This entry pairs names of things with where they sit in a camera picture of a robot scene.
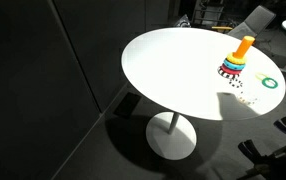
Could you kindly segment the white round table base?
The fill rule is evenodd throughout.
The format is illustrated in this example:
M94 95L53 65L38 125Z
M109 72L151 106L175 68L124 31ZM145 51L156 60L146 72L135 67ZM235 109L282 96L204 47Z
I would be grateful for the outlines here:
M192 124L176 112L162 112L150 119L146 139L151 149L168 160L181 160L195 149L197 135Z

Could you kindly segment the grey chair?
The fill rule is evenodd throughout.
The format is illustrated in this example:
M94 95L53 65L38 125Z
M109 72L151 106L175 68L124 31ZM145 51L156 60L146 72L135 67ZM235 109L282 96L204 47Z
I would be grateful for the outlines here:
M256 37L276 17L276 14L266 7L257 6L247 18L228 32L229 36L242 40L244 36Z

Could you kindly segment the orange stacking post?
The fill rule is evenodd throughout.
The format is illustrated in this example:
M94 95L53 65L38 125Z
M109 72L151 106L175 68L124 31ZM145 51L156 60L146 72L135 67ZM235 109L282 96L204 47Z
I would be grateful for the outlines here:
M233 56L235 58L241 59L245 56L247 50L252 46L254 43L255 38L252 36L244 36L239 47L237 50L233 53Z

